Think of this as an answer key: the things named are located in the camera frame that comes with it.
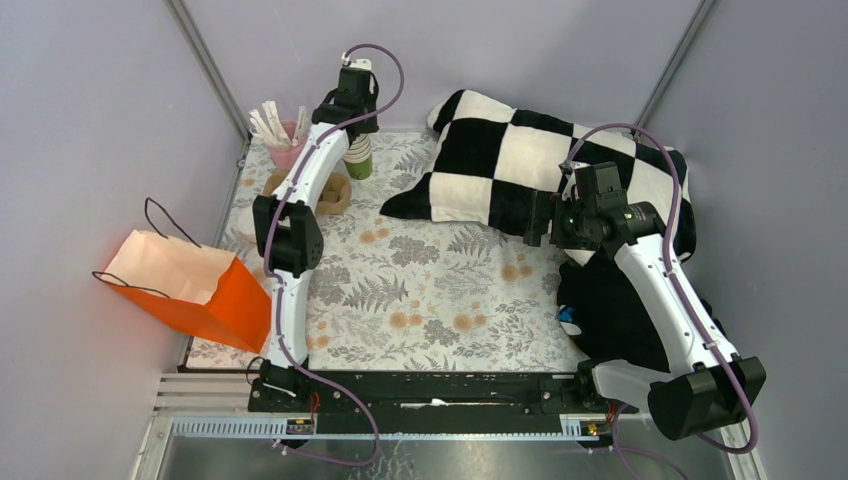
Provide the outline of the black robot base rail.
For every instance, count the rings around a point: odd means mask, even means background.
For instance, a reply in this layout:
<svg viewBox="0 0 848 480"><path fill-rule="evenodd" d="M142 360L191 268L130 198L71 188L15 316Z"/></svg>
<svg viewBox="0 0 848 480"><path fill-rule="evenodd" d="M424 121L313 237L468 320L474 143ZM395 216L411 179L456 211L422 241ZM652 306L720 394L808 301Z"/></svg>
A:
<svg viewBox="0 0 848 480"><path fill-rule="evenodd" d="M583 417L595 437L613 404L571 374L324 370L263 364L251 382L252 413L302 414L320 434L564 435Z"/></svg>

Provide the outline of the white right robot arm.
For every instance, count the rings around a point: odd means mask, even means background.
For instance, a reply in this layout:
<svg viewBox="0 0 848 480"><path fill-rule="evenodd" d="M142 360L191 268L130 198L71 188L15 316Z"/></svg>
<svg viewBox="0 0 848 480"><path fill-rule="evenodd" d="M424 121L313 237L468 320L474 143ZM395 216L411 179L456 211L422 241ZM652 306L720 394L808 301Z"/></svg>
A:
<svg viewBox="0 0 848 480"><path fill-rule="evenodd" d="M638 294L667 359L666 370L625 359L582 364L577 405L597 412L611 400L629 404L670 440L746 421L754 444L752 406L766 380L760 360L741 357L714 324L674 255L672 231L650 203L628 201L615 164L588 166L575 177L573 198L533 192L525 243L537 246L549 232L559 248L598 248Z"/></svg>

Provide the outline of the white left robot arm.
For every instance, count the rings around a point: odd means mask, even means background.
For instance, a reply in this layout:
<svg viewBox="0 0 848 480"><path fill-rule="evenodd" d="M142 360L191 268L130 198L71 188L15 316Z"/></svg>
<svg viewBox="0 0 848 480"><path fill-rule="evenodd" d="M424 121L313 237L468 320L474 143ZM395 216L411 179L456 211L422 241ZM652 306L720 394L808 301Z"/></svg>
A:
<svg viewBox="0 0 848 480"><path fill-rule="evenodd" d="M310 281L324 250L316 219L321 192L353 141L378 130L379 85L369 63L344 66L337 87L313 111L302 152L282 183L252 205L263 268L272 284L267 358L251 383L252 412L366 412L344 386L308 368Z"/></svg>

